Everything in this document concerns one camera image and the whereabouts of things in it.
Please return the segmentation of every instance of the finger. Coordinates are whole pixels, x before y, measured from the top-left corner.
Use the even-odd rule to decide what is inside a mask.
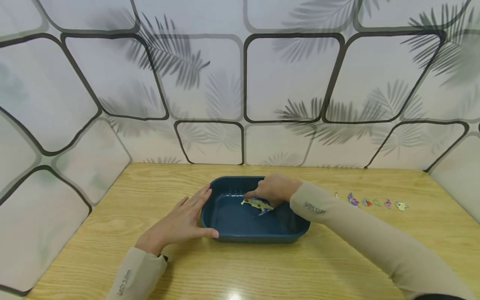
[[[203,194],[201,197],[198,197],[198,201],[193,206],[193,209],[200,210],[205,205],[205,202],[207,202],[208,198],[210,198],[211,194],[212,189],[208,189],[205,194]]]
[[[253,191],[250,191],[250,192],[246,192],[246,193],[243,195],[243,198],[244,198],[244,199],[258,198],[258,189],[253,190]]]
[[[194,205],[197,201],[198,201],[198,198],[201,197],[203,194],[205,194],[205,192],[208,191],[208,189],[210,188],[210,184],[207,184],[205,185],[204,187],[202,187],[201,189],[199,189],[195,195],[193,195],[190,200],[187,202],[189,205]]]
[[[188,200],[188,196],[183,197],[180,201],[177,202],[177,204],[175,204],[175,207],[174,207],[174,208],[179,208],[179,207],[182,206],[187,200]]]
[[[220,234],[216,229],[213,228],[201,228],[198,227],[197,230],[195,231],[195,236],[198,238],[213,238],[217,239]]]

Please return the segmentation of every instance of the arm sleeve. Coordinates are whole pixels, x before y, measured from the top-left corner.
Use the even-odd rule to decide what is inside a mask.
[[[165,256],[156,257],[135,247],[130,248],[106,300],[146,300],[166,267]]]
[[[297,215],[330,228],[387,273],[408,300],[427,294],[476,299],[432,250],[312,183],[300,186],[290,199],[290,208]]]

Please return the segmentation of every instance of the right hand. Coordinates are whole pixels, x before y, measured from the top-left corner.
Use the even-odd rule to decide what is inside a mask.
[[[268,200],[275,207],[283,201],[290,201],[301,185],[300,180],[280,174],[271,174],[260,180],[255,190],[245,193],[244,198],[262,198]]]

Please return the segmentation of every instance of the paper fish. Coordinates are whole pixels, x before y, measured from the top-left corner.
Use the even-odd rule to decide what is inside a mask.
[[[365,206],[372,206],[373,203],[368,201],[367,198],[363,198],[363,200],[361,201],[363,203],[363,205]]]
[[[353,197],[352,193],[348,194],[348,202],[350,202],[351,205],[359,207],[359,202],[355,197]]]
[[[392,206],[392,203],[390,202],[389,199],[387,199],[387,201],[385,201],[384,204],[385,204],[385,206],[386,206],[388,209],[390,209],[391,206]]]
[[[406,203],[403,203],[403,202],[395,202],[395,205],[397,206],[397,208],[399,210],[401,210],[402,212],[405,211],[405,208],[408,208],[408,205]]]
[[[262,212],[258,216],[261,216],[273,209],[273,207],[270,205],[270,203],[268,203],[268,201],[262,200],[262,199],[257,199],[257,198],[243,199],[241,204],[243,205],[244,203],[248,203],[251,206],[260,209]]]

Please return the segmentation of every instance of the wood grain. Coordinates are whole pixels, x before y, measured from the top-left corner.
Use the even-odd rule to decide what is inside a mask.
[[[405,212],[361,209],[436,251],[480,297],[480,227],[421,171],[137,163],[125,169],[28,299],[102,300],[127,250],[180,198],[220,176],[272,172],[312,181],[344,200],[353,192],[359,201],[407,203]],[[384,273],[318,224],[292,245],[193,240],[164,253],[169,266],[150,299],[403,299]]]

